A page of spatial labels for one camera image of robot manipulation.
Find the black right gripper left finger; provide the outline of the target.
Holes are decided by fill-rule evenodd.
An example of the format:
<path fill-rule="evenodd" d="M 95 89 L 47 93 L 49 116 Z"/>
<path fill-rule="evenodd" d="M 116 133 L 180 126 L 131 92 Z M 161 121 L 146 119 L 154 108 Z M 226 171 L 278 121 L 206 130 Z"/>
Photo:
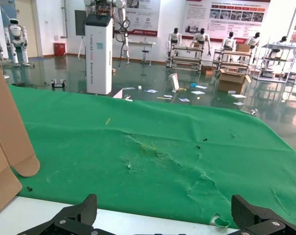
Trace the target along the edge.
<path fill-rule="evenodd" d="M 22 235 L 90 235 L 97 216 L 97 195 L 64 207 L 51 220 L 21 232 Z"/>

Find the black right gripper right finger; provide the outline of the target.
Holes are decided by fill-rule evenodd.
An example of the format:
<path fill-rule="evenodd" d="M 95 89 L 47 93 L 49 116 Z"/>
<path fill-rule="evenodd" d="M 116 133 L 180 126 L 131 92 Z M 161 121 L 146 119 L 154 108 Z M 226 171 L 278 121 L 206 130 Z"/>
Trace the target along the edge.
<path fill-rule="evenodd" d="M 239 230 L 229 235 L 296 235 L 296 225 L 271 209 L 250 204 L 240 195 L 231 198 L 231 215 Z"/>

